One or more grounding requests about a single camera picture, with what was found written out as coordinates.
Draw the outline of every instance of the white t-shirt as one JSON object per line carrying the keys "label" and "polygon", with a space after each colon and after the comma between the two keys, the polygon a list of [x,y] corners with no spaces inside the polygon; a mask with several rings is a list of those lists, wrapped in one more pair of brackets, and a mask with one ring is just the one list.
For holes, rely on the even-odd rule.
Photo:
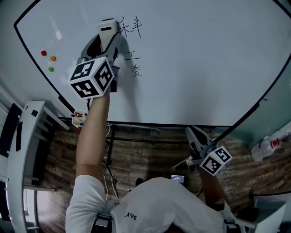
{"label": "white t-shirt", "polygon": [[[76,178],[66,212],[67,233],[90,233],[97,214],[106,208],[102,183],[94,177]],[[222,233],[223,217],[180,183],[154,178],[129,192],[114,207],[113,233],[163,233],[171,224],[185,233]]]}

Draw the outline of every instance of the black border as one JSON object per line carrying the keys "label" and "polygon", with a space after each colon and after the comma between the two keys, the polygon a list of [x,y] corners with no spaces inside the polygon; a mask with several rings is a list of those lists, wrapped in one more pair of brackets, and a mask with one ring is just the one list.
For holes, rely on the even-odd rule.
{"label": "black border", "polygon": [[[273,0],[290,18],[291,18],[291,13],[278,1],[278,0]],[[38,68],[38,70],[41,72],[41,74],[43,75],[43,77],[48,81],[48,83],[52,86],[52,88],[58,93],[59,95],[59,100],[72,112],[74,113],[74,108],[68,103],[68,101],[58,92],[58,90],[54,87],[54,85],[50,82],[50,80],[45,76],[44,72],[41,70],[41,68],[38,66],[37,62],[34,60],[33,56],[31,55],[31,53],[29,52],[25,42],[23,41],[20,32],[17,29],[17,24],[22,20],[22,18],[37,4],[39,3],[40,0],[35,0],[21,15],[20,17],[16,20],[16,22],[14,23],[14,29],[23,45],[23,47],[25,48],[26,52],[28,53],[29,57],[32,59],[32,61],[34,62],[34,64],[36,65],[36,67]],[[266,96],[266,94],[270,91],[270,89],[274,86],[274,84],[278,81],[278,79],[280,78],[281,74],[284,72],[286,66],[288,65],[289,61],[291,59],[291,54],[289,56],[289,58],[287,59],[285,65],[283,66],[281,72],[279,73],[279,75],[277,76],[277,78],[273,81],[273,83],[270,85],[270,87],[267,89],[267,91],[263,94],[263,96],[254,104],[254,106],[245,114],[243,115],[233,126],[229,127],[224,133],[222,133],[221,135],[219,135],[219,137],[217,137],[217,139],[214,140],[214,142],[218,142],[220,141],[222,138],[224,138],[226,135],[228,135],[229,133],[231,133],[235,128],[237,128],[244,120],[246,120],[259,106],[259,102]],[[132,122],[123,122],[123,124],[135,124]]]}

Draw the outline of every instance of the wooden floor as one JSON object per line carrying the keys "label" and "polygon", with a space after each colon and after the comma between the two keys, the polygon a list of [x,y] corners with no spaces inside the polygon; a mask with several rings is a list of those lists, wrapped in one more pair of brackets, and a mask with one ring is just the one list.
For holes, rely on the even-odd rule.
{"label": "wooden floor", "polygon": [[[184,144],[126,142],[114,140],[111,171],[118,180],[119,196],[124,197],[135,187],[138,177],[169,178],[171,174],[186,174],[188,190],[197,195],[201,190],[198,173],[189,173],[184,165],[178,170],[172,166],[187,158],[190,148],[186,144],[184,129],[140,129],[118,126],[118,138],[176,141]],[[79,132],[55,131],[44,163],[41,183],[55,187],[56,192],[38,192],[37,208],[43,232],[65,232],[65,211],[69,206],[75,179],[75,151]],[[291,190],[291,143],[283,143],[276,153],[263,162],[254,162],[251,150],[239,141],[224,138],[219,143],[233,156],[232,161],[218,174],[234,213],[252,204],[252,194],[267,194]],[[109,199],[116,203],[109,173],[105,174]]]}

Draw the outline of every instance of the forearm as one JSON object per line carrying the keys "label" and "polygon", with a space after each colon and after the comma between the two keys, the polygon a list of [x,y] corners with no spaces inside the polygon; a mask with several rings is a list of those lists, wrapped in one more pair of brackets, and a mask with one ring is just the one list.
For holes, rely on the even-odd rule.
{"label": "forearm", "polygon": [[76,176],[91,175],[103,182],[106,123],[110,96],[94,98],[77,143]]}
{"label": "forearm", "polygon": [[201,168],[199,168],[198,171],[204,190],[206,205],[212,209],[218,210],[215,202],[224,199],[227,203],[229,203],[229,200],[221,188],[217,177],[210,175]]}

